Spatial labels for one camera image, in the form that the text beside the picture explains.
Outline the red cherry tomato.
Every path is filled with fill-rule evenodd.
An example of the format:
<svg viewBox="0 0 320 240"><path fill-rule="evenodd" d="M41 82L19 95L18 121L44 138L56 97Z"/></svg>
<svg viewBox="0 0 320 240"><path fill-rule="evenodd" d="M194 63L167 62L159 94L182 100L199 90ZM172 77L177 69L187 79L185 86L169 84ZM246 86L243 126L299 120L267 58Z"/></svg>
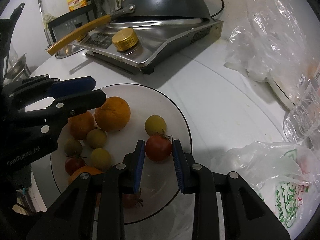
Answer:
<svg viewBox="0 0 320 240"><path fill-rule="evenodd" d="M142 189L140 188L135 194L123 194L123 207L125 209L143 207L141 193Z"/></svg>
<svg viewBox="0 0 320 240"><path fill-rule="evenodd" d="M84 167L86 165L85 161L80 157L69 157L65 161L65 171L71 176L76 170Z"/></svg>
<svg viewBox="0 0 320 240"><path fill-rule="evenodd" d="M151 161L162 162L171 155L172 143L166 137L156 134L147 140L145 152Z"/></svg>

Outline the black wok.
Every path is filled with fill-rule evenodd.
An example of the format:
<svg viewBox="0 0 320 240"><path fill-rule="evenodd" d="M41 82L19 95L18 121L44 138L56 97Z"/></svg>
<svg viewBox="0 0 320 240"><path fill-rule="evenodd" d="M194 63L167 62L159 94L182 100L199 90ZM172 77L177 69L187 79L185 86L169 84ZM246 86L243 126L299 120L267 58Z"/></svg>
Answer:
<svg viewBox="0 0 320 240"><path fill-rule="evenodd" d="M123 0L121 7L135 5L130 17L210 18L204 0Z"/></svg>

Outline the steel bowl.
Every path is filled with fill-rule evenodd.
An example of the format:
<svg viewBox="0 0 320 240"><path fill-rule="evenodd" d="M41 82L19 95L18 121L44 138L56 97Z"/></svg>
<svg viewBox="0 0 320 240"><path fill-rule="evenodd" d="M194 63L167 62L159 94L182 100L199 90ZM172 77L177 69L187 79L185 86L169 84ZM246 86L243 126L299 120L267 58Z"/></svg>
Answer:
<svg viewBox="0 0 320 240"><path fill-rule="evenodd" d="M12 68L7 72L6 78L11 81L17 80L22 74L26 78L29 78L31 72L27 66L26 54L23 54L18 61L12 66Z"/></svg>

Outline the large orange mandarin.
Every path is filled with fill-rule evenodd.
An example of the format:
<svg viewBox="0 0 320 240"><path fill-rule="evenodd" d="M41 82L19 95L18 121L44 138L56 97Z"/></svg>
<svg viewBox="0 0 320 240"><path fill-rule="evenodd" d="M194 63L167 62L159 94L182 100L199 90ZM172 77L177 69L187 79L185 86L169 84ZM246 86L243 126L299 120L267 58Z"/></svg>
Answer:
<svg viewBox="0 0 320 240"><path fill-rule="evenodd" d="M94 118L105 132L117 132L128 124L131 109L124 99L112 96L107 98L101 107L95 109Z"/></svg>

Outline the green printed plastic bag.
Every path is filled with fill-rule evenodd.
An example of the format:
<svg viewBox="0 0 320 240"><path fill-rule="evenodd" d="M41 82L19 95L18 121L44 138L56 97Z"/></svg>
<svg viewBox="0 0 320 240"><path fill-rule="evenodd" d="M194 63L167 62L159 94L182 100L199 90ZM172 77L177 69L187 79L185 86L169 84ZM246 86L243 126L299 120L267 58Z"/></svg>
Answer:
<svg viewBox="0 0 320 240"><path fill-rule="evenodd" d="M319 151L289 142L255 141L214 154L210 168L235 171L295 239L319 205Z"/></svg>

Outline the brass stove knob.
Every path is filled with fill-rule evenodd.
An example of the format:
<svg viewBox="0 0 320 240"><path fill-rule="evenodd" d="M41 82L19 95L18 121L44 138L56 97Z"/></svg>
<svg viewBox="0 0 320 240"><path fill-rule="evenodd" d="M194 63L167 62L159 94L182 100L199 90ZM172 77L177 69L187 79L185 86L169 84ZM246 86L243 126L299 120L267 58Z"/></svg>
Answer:
<svg viewBox="0 0 320 240"><path fill-rule="evenodd" d="M139 42L139 38L133 28L124 28L115 33L112 43L118 51L126 51L133 48Z"/></svg>

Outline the greenish cherry tomato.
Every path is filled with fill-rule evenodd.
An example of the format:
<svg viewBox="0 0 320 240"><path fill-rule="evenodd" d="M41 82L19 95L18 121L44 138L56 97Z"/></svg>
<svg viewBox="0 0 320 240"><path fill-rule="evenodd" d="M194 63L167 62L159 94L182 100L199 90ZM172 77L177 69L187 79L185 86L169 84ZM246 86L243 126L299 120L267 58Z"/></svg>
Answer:
<svg viewBox="0 0 320 240"><path fill-rule="evenodd" d="M67 156L80 155L82 152L82 144L80 141L69 138L64 145L64 152Z"/></svg>

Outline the white ceramic plate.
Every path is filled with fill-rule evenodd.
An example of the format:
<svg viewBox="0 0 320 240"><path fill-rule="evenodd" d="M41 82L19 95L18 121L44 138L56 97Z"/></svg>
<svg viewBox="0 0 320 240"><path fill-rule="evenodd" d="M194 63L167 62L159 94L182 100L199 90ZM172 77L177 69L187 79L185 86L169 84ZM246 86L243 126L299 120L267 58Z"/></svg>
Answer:
<svg viewBox="0 0 320 240"><path fill-rule="evenodd" d="M161 92L138 84L116 84L102 88L107 97L124 99L130 109L131 118L120 131L108 133L104 148L110 153L112 165L116 165L125 154L135 150L138 140L147 141L144 124L148 117L159 115L167 125L166 134L181 142L183 150L192 152L189 126L180 109ZM179 188L172 157L156 163L145 158L140 182L142 204L124 210L126 225L139 223L161 212L177 196Z"/></svg>

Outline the yellow cherry tomato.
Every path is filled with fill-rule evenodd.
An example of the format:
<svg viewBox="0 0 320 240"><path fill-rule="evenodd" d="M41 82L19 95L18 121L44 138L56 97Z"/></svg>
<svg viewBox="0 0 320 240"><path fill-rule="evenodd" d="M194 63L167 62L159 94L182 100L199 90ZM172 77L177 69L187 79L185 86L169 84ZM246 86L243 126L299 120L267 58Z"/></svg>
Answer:
<svg viewBox="0 0 320 240"><path fill-rule="evenodd" d="M111 155L104 148L96 148L91 153L91 164L100 171L107 171L112 166Z"/></svg>
<svg viewBox="0 0 320 240"><path fill-rule="evenodd" d="M165 120L159 115L152 115L147 118L145 122L145 131L151 137L153 135L165 135L167 124Z"/></svg>
<svg viewBox="0 0 320 240"><path fill-rule="evenodd" d="M102 129L93 129L88 132L86 142L93 149L103 148L107 142L107 134Z"/></svg>

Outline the stainless steel gas stove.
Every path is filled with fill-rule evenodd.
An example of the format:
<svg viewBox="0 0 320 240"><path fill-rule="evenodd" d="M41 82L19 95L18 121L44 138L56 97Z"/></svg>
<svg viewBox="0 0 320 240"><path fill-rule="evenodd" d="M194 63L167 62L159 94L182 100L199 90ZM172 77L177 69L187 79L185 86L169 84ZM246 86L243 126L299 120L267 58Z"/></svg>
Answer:
<svg viewBox="0 0 320 240"><path fill-rule="evenodd" d="M200 18L117 22L98 27L74 44L86 49L88 57L129 73L151 74L156 65L201 38L209 34L220 38L222 26L221 20ZM125 28L132 28L139 41L133 48L120 52L112 44L112 36Z"/></svg>

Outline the clear plastic bag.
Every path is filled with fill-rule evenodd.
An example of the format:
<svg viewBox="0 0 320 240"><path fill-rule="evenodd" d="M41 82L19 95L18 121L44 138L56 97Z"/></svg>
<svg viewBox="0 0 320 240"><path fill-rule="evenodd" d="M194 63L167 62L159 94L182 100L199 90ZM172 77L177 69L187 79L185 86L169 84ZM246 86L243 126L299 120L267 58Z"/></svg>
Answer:
<svg viewBox="0 0 320 240"><path fill-rule="evenodd" d="M225 67L267 82L291 109L319 64L319 31L309 31L293 0L246 0L246 18L232 31Z"/></svg>

